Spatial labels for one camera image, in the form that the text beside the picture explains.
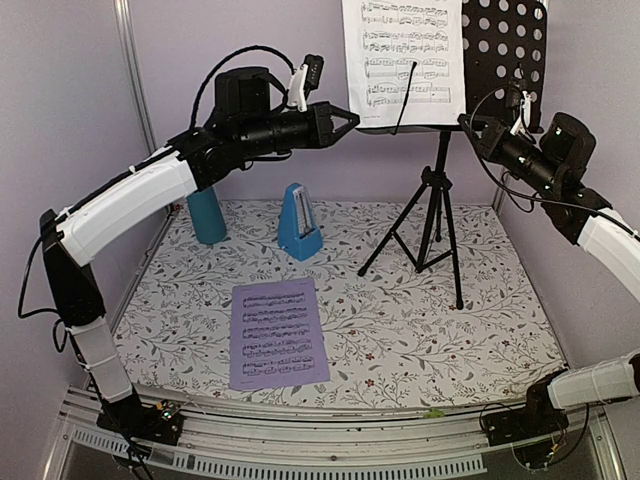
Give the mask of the sheet music booklet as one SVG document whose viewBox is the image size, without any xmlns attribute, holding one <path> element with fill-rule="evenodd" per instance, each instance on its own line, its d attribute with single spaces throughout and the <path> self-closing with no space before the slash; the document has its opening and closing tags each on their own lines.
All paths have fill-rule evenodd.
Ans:
<svg viewBox="0 0 640 480">
<path fill-rule="evenodd" d="M 343 1 L 359 128 L 454 125 L 466 111 L 461 1 Z"/>
</svg>

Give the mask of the purple sheet music page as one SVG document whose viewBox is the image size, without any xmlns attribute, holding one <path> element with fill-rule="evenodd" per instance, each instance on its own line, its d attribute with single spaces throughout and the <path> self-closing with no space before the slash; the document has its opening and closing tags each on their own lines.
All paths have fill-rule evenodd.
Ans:
<svg viewBox="0 0 640 480">
<path fill-rule="evenodd" d="M 312 278 L 232 290 L 229 386 L 235 391 L 330 379 Z"/>
</svg>

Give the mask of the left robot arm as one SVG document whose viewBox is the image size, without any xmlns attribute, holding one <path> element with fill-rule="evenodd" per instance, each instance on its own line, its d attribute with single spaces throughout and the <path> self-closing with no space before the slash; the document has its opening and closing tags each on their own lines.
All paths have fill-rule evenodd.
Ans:
<svg viewBox="0 0 640 480">
<path fill-rule="evenodd" d="M 183 419 L 169 401 L 141 402 L 106 323 L 92 260 L 150 215 L 251 161 L 284 160 L 296 149 L 336 144 L 360 118 L 326 101 L 308 102 L 320 76 L 315 57 L 293 70 L 289 84 L 265 67 L 215 67 L 204 79 L 215 100 L 203 126 L 191 124 L 75 205 L 41 215 L 33 252 L 43 257 L 54 300 L 54 344 L 58 350 L 71 347 L 89 374 L 102 405 L 99 427 L 129 441 L 176 445 Z"/>
</svg>

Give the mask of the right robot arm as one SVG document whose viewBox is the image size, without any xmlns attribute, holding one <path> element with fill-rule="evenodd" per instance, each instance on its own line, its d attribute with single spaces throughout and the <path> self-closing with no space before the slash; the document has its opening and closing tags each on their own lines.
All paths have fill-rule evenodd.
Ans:
<svg viewBox="0 0 640 480">
<path fill-rule="evenodd" d="M 482 163 L 502 166 L 524 181 L 555 229 L 639 294 L 639 234 L 582 177 L 596 139 L 577 118 L 554 115 L 538 143 L 514 134 L 495 117 L 462 114 L 458 122 Z M 480 425 L 492 446 L 560 431 L 566 411 L 582 404 L 617 402 L 639 394 L 639 353 L 549 374 L 528 387 L 523 407 L 492 413 Z"/>
</svg>

